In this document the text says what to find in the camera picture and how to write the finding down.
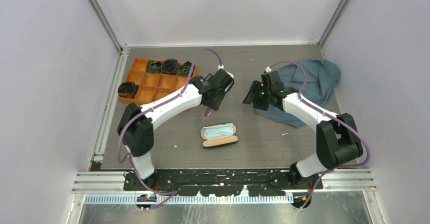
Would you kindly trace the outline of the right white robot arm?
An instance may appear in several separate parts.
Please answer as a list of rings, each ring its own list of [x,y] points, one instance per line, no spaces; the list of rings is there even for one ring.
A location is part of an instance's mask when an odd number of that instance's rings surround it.
[[[276,71],[264,73],[261,78],[261,82],[253,81],[243,103],[259,110],[276,107],[295,116],[316,133],[315,153],[290,166],[289,180],[293,187],[302,189],[309,183],[310,176],[333,170],[363,155],[362,142],[351,115],[337,115],[307,100],[298,90],[285,87]]]

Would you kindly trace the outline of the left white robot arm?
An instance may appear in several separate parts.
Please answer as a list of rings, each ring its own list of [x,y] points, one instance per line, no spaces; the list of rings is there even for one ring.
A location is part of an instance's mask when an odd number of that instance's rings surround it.
[[[184,86],[155,102],[126,106],[117,129],[119,146],[127,149],[128,159],[137,171],[136,184],[142,190],[151,190],[156,182],[151,159],[154,131],[179,113],[200,105],[219,110],[233,85],[233,75],[219,68],[205,78],[196,76],[188,79]]]

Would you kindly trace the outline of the light blue cleaning cloth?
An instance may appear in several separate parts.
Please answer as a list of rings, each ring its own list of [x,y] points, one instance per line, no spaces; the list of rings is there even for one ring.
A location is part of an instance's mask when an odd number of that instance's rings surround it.
[[[203,127],[203,138],[211,139],[219,136],[232,136],[235,133],[234,124],[226,123],[226,124],[218,124]]]

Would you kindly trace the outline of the black glasses case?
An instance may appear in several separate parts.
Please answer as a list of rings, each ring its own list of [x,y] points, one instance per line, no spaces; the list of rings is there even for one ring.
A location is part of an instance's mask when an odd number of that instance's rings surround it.
[[[214,148],[214,147],[220,147],[220,146],[227,146],[230,144],[235,144],[239,141],[238,136],[236,135],[236,125],[234,124],[234,130],[235,133],[232,136],[219,136],[211,139],[204,139],[203,138],[203,128],[200,131],[200,135],[203,139],[202,146],[204,148]]]

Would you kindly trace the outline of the purple sunglasses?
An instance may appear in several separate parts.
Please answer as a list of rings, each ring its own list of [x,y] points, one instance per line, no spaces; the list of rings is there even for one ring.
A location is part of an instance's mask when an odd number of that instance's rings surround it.
[[[208,107],[208,108],[205,110],[205,112],[204,112],[203,118],[204,118],[204,119],[209,119],[209,118],[210,118],[210,116],[211,116],[211,113],[212,113],[212,109]]]

